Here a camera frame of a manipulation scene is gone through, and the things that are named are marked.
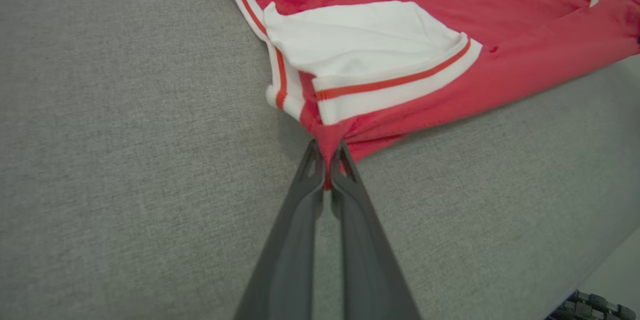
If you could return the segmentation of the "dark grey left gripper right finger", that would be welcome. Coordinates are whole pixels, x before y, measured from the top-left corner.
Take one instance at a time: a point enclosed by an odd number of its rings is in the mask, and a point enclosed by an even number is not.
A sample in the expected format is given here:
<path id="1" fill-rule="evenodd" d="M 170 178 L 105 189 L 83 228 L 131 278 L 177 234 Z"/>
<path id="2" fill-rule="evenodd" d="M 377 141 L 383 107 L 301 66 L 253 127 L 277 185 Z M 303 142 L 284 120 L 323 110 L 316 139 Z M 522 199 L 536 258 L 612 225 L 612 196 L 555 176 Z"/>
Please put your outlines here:
<path id="1" fill-rule="evenodd" d="M 329 164 L 331 207 L 340 221 L 343 317 L 419 320 L 418 307 L 345 142 Z"/>

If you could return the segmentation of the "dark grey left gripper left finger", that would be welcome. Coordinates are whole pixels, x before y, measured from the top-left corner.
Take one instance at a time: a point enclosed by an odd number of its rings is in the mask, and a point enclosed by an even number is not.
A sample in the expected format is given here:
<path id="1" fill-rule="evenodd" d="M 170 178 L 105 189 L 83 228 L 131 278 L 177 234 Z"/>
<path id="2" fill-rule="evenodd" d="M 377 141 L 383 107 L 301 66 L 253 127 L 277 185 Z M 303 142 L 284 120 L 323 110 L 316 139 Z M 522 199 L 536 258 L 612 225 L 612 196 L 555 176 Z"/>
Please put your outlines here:
<path id="1" fill-rule="evenodd" d="M 325 159 L 312 140 L 234 314 L 236 320 L 313 317 L 314 240 L 325 179 Z"/>

